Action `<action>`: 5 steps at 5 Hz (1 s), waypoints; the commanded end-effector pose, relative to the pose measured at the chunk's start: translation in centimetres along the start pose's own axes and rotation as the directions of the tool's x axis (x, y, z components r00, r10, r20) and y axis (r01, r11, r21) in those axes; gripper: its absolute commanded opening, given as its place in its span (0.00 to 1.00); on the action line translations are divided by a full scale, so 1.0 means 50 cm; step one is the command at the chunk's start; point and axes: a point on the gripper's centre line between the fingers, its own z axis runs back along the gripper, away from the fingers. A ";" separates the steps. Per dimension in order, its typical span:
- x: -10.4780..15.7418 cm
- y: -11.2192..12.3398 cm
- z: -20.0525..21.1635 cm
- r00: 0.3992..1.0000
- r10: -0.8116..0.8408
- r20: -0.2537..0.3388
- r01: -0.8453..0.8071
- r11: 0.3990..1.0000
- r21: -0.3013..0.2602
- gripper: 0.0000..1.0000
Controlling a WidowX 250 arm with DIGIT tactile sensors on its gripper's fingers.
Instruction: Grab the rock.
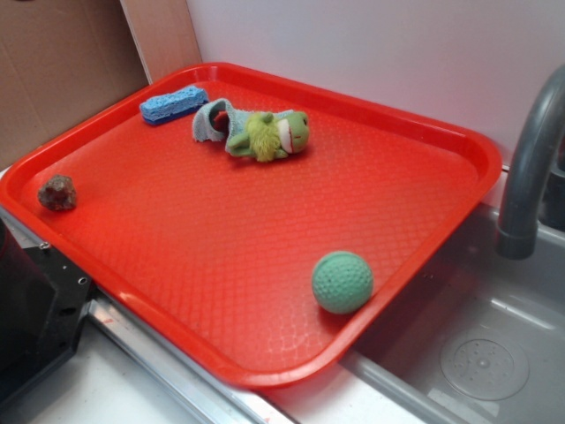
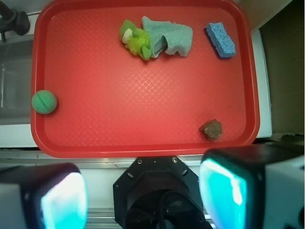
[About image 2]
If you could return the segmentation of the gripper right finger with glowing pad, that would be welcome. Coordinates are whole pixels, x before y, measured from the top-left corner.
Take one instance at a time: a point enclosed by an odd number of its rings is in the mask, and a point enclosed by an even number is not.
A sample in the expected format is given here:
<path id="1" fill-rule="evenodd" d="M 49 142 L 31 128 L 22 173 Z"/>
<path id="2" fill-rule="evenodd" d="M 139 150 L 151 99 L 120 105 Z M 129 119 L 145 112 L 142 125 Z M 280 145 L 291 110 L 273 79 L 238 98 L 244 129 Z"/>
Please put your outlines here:
<path id="1" fill-rule="evenodd" d="M 281 142 L 210 149 L 199 189 L 218 229 L 302 229 L 305 149 Z"/>

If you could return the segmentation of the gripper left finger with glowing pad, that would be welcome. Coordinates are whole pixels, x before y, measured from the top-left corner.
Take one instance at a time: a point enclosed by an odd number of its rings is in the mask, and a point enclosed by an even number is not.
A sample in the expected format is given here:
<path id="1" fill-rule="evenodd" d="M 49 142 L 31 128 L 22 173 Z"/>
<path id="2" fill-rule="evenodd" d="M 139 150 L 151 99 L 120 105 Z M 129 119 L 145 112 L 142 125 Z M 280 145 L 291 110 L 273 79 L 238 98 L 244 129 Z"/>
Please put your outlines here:
<path id="1" fill-rule="evenodd" d="M 73 163 L 0 169 L 2 229 L 83 229 L 89 197 Z"/>

